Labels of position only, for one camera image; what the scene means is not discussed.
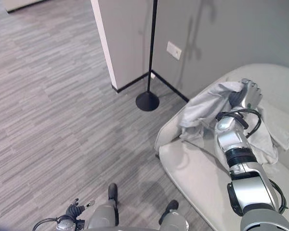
chair cushion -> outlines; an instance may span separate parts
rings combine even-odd
[[[238,231],[241,217],[229,202],[227,184],[231,179],[212,155],[181,139],[159,149],[162,165],[190,204],[216,231]],[[289,207],[289,170],[281,163],[265,167],[287,200]],[[284,213],[289,221],[289,209]]]

silver robot arm segment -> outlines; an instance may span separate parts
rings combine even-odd
[[[229,96],[232,109],[218,115],[215,126],[218,145],[226,156],[232,180],[227,185],[230,204],[236,214],[243,216],[242,231],[289,231],[288,221],[278,213],[276,192],[248,142],[252,132],[247,137],[243,133],[248,127],[244,116],[248,112],[257,113],[253,109],[262,98],[261,91],[251,80],[243,79],[242,83],[243,90]]]

white wall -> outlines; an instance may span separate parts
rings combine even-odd
[[[185,96],[251,63],[289,67],[289,0],[158,1],[153,69]]]
[[[94,14],[95,1],[103,21],[114,87],[120,89],[148,71],[153,1],[92,0]]]

gray carpet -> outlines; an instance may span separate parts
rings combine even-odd
[[[185,103],[154,79],[160,107],[142,112],[134,100],[145,83],[111,89],[90,0],[50,0],[12,14],[0,1],[0,227],[31,230],[76,197],[99,205],[116,182],[120,225],[158,228],[177,199],[190,230],[211,230],[153,150],[159,128]]]

black lamp pole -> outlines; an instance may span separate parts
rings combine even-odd
[[[153,111],[157,109],[159,105],[158,97],[150,92],[150,80],[152,72],[152,57],[153,57],[153,47],[154,47],[154,34],[155,34],[155,22],[156,22],[156,12],[158,8],[158,0],[153,2],[153,15],[152,15],[152,30],[151,30],[151,45],[150,45],[150,60],[149,60],[149,73],[148,73],[148,87],[144,93],[141,93],[136,98],[136,105],[139,109],[143,111]]]

